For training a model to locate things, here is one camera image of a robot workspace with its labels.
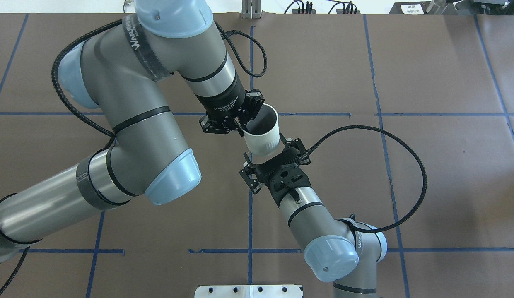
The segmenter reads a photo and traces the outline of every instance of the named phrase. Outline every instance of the white cup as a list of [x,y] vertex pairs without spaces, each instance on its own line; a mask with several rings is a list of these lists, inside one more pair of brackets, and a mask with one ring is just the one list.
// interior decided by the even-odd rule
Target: white cup
[[263,103],[257,117],[249,121],[244,139],[249,151],[255,155],[271,155],[279,146],[279,117],[269,104]]

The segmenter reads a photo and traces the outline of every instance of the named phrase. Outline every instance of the white label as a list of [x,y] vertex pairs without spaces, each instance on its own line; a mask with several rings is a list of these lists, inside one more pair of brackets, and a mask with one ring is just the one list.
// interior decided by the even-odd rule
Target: white label
[[404,4],[401,9],[404,14],[424,14],[421,4]]

